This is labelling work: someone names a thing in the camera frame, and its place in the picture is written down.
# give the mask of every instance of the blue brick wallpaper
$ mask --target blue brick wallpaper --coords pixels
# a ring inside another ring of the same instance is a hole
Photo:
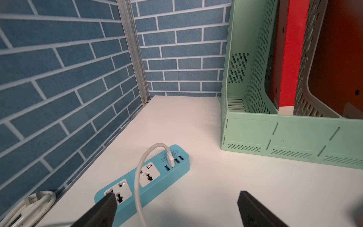
[[[116,1],[2,0],[0,74],[0,219],[60,194],[142,106]]]
[[[231,2],[131,0],[150,96],[220,96]]]

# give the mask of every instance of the ventilation slot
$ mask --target ventilation slot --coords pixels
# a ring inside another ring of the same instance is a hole
[[[241,53],[232,54],[231,55],[231,68],[229,69],[228,74],[228,83],[232,84],[240,84],[243,83],[243,77],[245,76],[244,70],[246,70],[247,57],[245,53],[243,53],[243,57]]]
[[[242,99],[227,99],[228,110],[232,112],[246,112],[246,104]]]
[[[247,145],[238,145],[238,144],[228,144],[228,148],[229,149],[234,149],[234,150],[244,150],[244,151],[251,151],[251,152],[260,152],[260,147],[255,147],[255,146],[247,146]]]
[[[363,160],[353,159],[353,158],[342,158],[336,156],[325,156],[323,161],[325,162],[334,162],[340,164],[347,164],[352,166],[363,166]]]
[[[276,150],[272,149],[271,154],[273,155],[281,155],[286,157],[293,157],[293,158],[306,158],[309,159],[309,153],[302,153],[302,152],[295,152],[295,151],[287,151],[287,150]]]

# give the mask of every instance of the teal power strip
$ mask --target teal power strip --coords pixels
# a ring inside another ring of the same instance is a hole
[[[189,155],[178,145],[169,147],[175,159],[172,168],[167,161],[166,150],[147,160],[140,173],[140,198],[142,207],[160,195],[190,170]],[[136,168],[99,190],[94,201],[100,201],[106,193],[116,195],[117,210],[112,227],[119,227],[136,213],[134,182]]]

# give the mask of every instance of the white usb cable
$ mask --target white usb cable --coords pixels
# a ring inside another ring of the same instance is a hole
[[[136,173],[139,173],[141,172],[141,168],[142,168],[142,165],[144,164],[147,156],[157,147],[163,147],[166,149],[167,151],[167,158],[168,158],[168,163],[171,167],[174,167],[175,166],[175,161],[174,161],[174,158],[173,158],[173,155],[171,154],[171,151],[169,150],[168,146],[166,146],[165,144],[163,143],[157,143],[157,144],[154,144],[152,145],[149,149],[147,149],[147,151],[144,153],[144,155],[141,157],[140,161],[139,161],[139,164],[137,165],[137,169],[136,169]],[[140,216],[140,219],[141,219],[141,222],[142,222],[142,225],[144,227],[147,227],[147,224],[146,224],[146,220],[145,220],[145,217],[144,217],[144,214],[142,213],[142,206],[141,206],[141,199],[140,199],[140,174],[135,174],[135,184],[134,184],[134,187],[135,187],[135,204],[136,204],[136,210],[137,212],[139,213],[139,216]]]
[[[11,227],[32,227],[53,206],[55,201],[56,195],[52,191],[32,194],[4,217],[0,222],[0,227],[10,227],[10,225]]]

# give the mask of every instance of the green magazine file holder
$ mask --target green magazine file holder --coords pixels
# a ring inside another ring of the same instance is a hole
[[[324,12],[327,1],[322,2],[319,10]],[[301,92],[295,112],[298,107],[305,116],[278,115],[267,97],[264,83],[277,5],[278,0],[232,2],[221,94],[221,149],[363,169],[363,120],[337,116],[324,104],[307,105],[309,94],[304,94],[305,100]],[[311,0],[308,20],[317,8]],[[315,29],[321,27],[322,18],[316,23]],[[303,55],[311,55],[302,61],[305,70],[315,52],[310,27],[314,24],[309,23],[305,33]]]

